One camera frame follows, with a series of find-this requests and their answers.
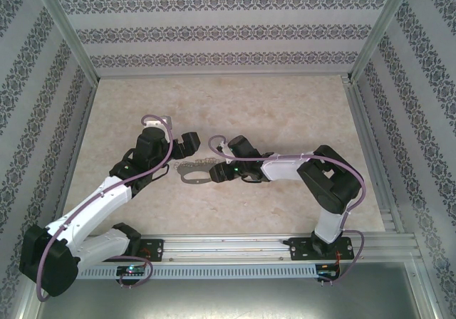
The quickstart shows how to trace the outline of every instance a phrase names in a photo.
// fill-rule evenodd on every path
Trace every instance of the striped wallpaper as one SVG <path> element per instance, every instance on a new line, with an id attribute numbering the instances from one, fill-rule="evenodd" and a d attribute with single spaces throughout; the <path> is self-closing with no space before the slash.
<path id="1" fill-rule="evenodd" d="M 347 73 L 387 0 L 59 0 L 100 76 Z"/>
<path id="2" fill-rule="evenodd" d="M 455 56 L 455 0 L 403 0 L 358 81 L 444 318 L 456 318 Z"/>
<path id="3" fill-rule="evenodd" d="M 60 215 L 94 90 L 41 0 L 1 0 L 0 56 L 0 318 L 9 318 L 22 238 Z"/>

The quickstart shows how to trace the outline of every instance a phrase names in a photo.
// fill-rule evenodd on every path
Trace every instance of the purple cable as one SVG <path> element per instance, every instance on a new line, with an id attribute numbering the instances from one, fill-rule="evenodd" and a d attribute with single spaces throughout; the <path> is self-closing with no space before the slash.
<path id="1" fill-rule="evenodd" d="M 353 268 L 353 266 L 355 265 L 356 261 L 361 256 L 361 252 L 363 251 L 363 248 L 364 248 L 364 235 L 363 235 L 363 233 L 361 231 L 359 231 L 359 230 L 344 230 L 344 232 L 348 232 L 350 234 L 358 234 L 361 237 L 361 244 L 359 246 L 358 253 L 356 253 L 355 258 L 353 259 L 353 261 L 351 261 L 350 266 L 347 268 L 345 273 L 343 273 L 341 276 L 338 277 L 337 280 L 334 281 L 334 283 L 339 282 L 340 280 L 342 280 L 342 278 L 345 277 L 345 275 L 347 275 L 347 273 Z"/>
<path id="2" fill-rule="evenodd" d="M 340 162 L 336 159 L 332 159 L 330 157 L 321 157 L 319 155 L 313 155 L 313 154 L 301 154 L 301 155 L 279 155 L 277 157 L 231 157 L 229 155 L 223 154 L 217 150 L 217 148 L 214 148 L 212 146 L 212 141 L 214 139 L 222 139 L 223 143 L 227 143 L 227 139 L 223 135 L 214 135 L 211 138 L 209 138 L 209 148 L 211 151 L 213 151 L 215 154 L 219 155 L 220 157 L 224 157 L 225 159 L 230 159 L 230 160 L 235 160 L 235 161 L 274 161 L 274 160 L 286 160 L 286 159 L 316 159 L 316 160 L 323 160 L 327 162 L 331 162 L 333 164 L 337 164 L 338 166 L 346 169 L 349 171 L 353 176 L 359 181 L 361 185 L 361 196 L 359 199 L 350 207 L 347 208 L 345 214 L 343 215 L 342 222 L 341 222 L 341 229 L 343 229 L 343 226 L 345 225 L 345 222 L 347 221 L 347 217 L 350 213 L 351 210 L 355 209 L 361 202 L 364 200 L 366 197 L 366 183 L 364 182 L 362 176 L 359 175 L 357 171 L 355 171 L 352 167 L 348 166 L 347 164 L 344 164 L 343 162 Z"/>
<path id="3" fill-rule="evenodd" d="M 51 237 L 51 240 L 48 242 L 48 244 L 46 245 L 45 249 L 44 249 L 44 252 L 43 252 L 43 255 L 41 256 L 41 260 L 40 260 L 40 263 L 38 265 L 38 272 L 36 274 L 36 296 L 38 297 L 38 300 L 40 300 L 41 302 L 44 302 L 46 300 L 49 299 L 49 295 L 47 295 L 46 297 L 43 296 L 43 294 L 41 293 L 41 282 L 42 282 L 42 278 L 43 278 L 43 269 L 44 269 L 44 262 L 46 261 L 46 257 L 48 256 L 49 254 L 49 250 L 51 249 L 53 243 L 56 241 L 56 239 L 58 238 L 58 236 L 64 231 L 66 230 L 65 226 L 69 225 L 71 223 L 71 221 L 73 219 L 75 219 L 76 216 L 78 216 L 87 206 L 89 206 L 90 204 L 92 204 L 96 199 L 100 198 L 102 196 L 102 194 L 105 194 L 106 192 L 109 192 L 111 189 L 114 189 L 116 187 L 119 187 L 120 185 L 124 185 L 128 182 L 132 182 L 133 180 L 136 180 L 136 179 L 139 179 L 139 178 L 142 178 L 142 177 L 145 177 L 146 175 L 149 175 L 151 173 L 154 173 L 156 171 L 158 171 L 160 168 L 162 168 L 162 166 L 168 161 L 168 159 L 170 158 L 171 156 L 171 153 L 172 153 L 172 133 L 171 133 L 171 129 L 168 127 L 168 125 L 166 124 L 166 122 L 164 120 L 162 120 L 160 117 L 158 116 L 155 116 L 155 115 L 144 115 L 142 118 L 141 118 L 141 123 L 142 125 L 145 125 L 145 119 L 148 118 L 148 117 L 151 117 L 151 118 L 154 118 L 155 120 L 158 120 L 162 123 L 162 125 L 165 126 L 165 129 L 168 133 L 168 137 L 170 139 L 170 146 L 168 147 L 168 151 L 167 151 L 167 154 L 165 156 L 165 158 L 161 161 L 161 163 L 159 163 L 157 166 L 153 167 L 152 169 L 146 171 L 146 172 L 143 172 L 141 174 L 138 174 L 138 175 L 135 175 L 134 177 L 131 177 L 131 178 L 128 178 L 128 179 L 125 179 L 125 180 L 122 180 L 120 182 L 116 182 L 114 185 L 111 185 L 105 189 L 103 189 L 102 191 L 100 191 L 100 193 L 97 193 L 95 196 L 93 196 L 92 198 L 90 198 L 88 201 L 86 201 L 84 204 L 81 205 L 81 207 L 79 207 L 76 211 L 73 212 L 73 214 L 71 214 L 67 219 L 66 221 L 58 228 L 58 230 L 55 232 L 55 234 Z M 128 258 L 135 258 L 135 256 L 124 256 L 124 257 L 128 257 Z"/>

